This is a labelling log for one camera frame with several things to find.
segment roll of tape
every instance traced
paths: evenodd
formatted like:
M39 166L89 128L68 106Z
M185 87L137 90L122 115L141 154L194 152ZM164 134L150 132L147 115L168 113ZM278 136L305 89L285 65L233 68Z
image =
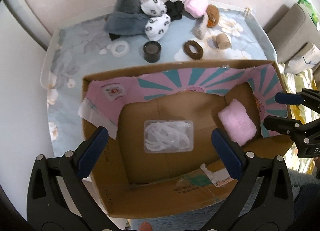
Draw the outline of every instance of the roll of tape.
M121 52L117 52L116 48L118 46L124 46L124 50ZM122 57L129 52L129 49L130 49L130 47L129 47L129 44L127 43L127 41L118 41L112 45L110 50L111 50L111 53L113 54L113 56Z
M225 50L231 46L230 39L228 38L228 35L225 33L221 33L218 36L216 36L216 42L218 44L219 49Z

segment beige cylinder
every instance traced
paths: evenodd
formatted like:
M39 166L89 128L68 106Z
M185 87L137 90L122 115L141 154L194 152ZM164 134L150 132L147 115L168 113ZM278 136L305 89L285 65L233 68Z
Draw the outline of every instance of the beige cylinder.
M225 33L221 33L218 36L216 36L216 42L218 44L219 49L227 49L231 46L231 42Z

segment blue gripper pad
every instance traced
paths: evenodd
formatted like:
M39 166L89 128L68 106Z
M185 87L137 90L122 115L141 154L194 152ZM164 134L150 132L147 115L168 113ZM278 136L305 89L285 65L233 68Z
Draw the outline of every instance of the blue gripper pad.
M220 159L222 160L224 166L226 167L228 173L230 174L231 178L240 180L243 176L244 165L241 159L236 155L236 153L230 147L223 135L220 133L219 129L214 129L212 131L211 142L216 152L218 153Z
M101 127L100 131L93 140L91 140L91 137L89 140L87 140L90 143L77 164L77 177L79 179L87 178L90 175L100 154L108 143L108 139L108 130Z
M299 94L294 93L277 93L275 96L277 103L301 105L304 102L304 98Z

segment silver screw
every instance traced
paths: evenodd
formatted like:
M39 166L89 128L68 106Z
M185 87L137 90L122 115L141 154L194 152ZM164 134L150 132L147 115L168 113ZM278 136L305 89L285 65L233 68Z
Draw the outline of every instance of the silver screw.
M278 160L278 161L283 161L283 157L280 156L280 155L278 155L278 156L277 156L277 160Z
M69 150L64 154L66 157L71 157L73 155L73 151Z
M247 152L247 156L248 156L249 158L253 158L253 157L254 157L254 153L251 152L251 151L248 151L248 152Z
M39 154L37 157L36 157L36 160L42 160L43 159L43 155L42 154Z

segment pink fluffy object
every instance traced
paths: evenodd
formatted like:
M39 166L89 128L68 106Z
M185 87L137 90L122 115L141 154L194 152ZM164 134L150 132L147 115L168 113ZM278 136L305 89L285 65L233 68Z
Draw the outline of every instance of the pink fluffy object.
M194 18L200 18L207 10L208 4L208 0L186 0L184 9Z
M247 115L245 107L237 99L218 113L230 139L243 146L257 133L257 128Z

